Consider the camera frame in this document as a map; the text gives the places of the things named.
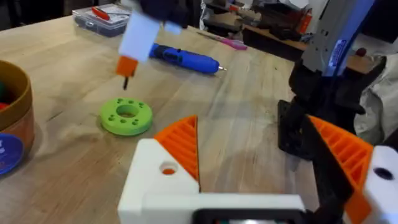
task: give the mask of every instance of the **orange nozzle tip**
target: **orange nozzle tip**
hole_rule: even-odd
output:
[[[116,73],[124,77],[134,76],[134,72],[138,66],[138,61],[126,56],[120,56]]]
[[[157,133],[155,139],[199,181],[197,121],[196,115],[181,119]]]

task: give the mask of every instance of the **wooden table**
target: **wooden table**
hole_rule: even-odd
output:
[[[269,30],[267,29],[259,29],[257,27],[252,27],[249,25],[244,25],[245,29],[251,30],[253,32],[256,32],[258,34],[263,35],[264,37],[268,37],[271,38],[273,40],[276,40],[278,42],[281,42],[283,44],[289,45],[291,47],[294,47],[296,49],[299,50],[305,50],[307,48],[307,44],[303,43],[303,42],[298,42],[298,41],[293,41],[293,40],[280,40],[277,37],[275,37],[274,35],[269,33]],[[362,74],[367,74],[372,68],[373,66],[375,66],[375,62],[373,62],[369,57],[359,57],[357,55],[350,55],[348,57],[347,60],[347,67],[362,73]]]
[[[196,31],[161,31],[157,43],[209,55],[227,72],[211,77],[149,60],[127,91],[114,74],[121,37],[77,28],[71,17],[0,32],[1,59],[31,77],[37,123],[29,158],[0,179],[1,223],[118,223],[138,140],[191,114],[198,115],[204,192],[300,194],[316,208],[312,163],[277,147],[277,101],[292,97],[293,63],[252,48],[238,52]],[[101,105],[125,96],[152,107],[148,132],[126,138],[101,128]]]

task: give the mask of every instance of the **red screwdriver handle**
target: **red screwdriver handle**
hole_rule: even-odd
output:
[[[101,19],[104,19],[106,21],[111,19],[108,13],[98,7],[92,7],[91,10],[93,11],[94,15],[98,16]]]

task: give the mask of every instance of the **pink pen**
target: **pink pen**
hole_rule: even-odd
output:
[[[234,48],[236,50],[246,50],[246,49],[248,49],[248,47],[243,42],[241,42],[240,40],[230,40],[230,39],[227,39],[227,38],[213,37],[213,36],[210,36],[210,35],[207,35],[207,34],[202,34],[200,32],[198,32],[198,34],[200,34],[202,36],[205,36],[207,38],[210,38],[212,40],[220,41],[221,43],[226,44],[226,45],[228,45],[228,46],[230,46],[230,47],[232,47],[232,48]]]

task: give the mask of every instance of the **screw hole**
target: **screw hole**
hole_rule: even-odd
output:
[[[121,105],[116,109],[116,112],[123,118],[133,118],[138,114],[138,109],[133,105]]]
[[[177,171],[177,165],[174,162],[164,162],[160,165],[160,171],[164,175],[173,175]]]
[[[384,180],[394,180],[394,175],[385,168],[377,167],[373,169],[374,173]]]

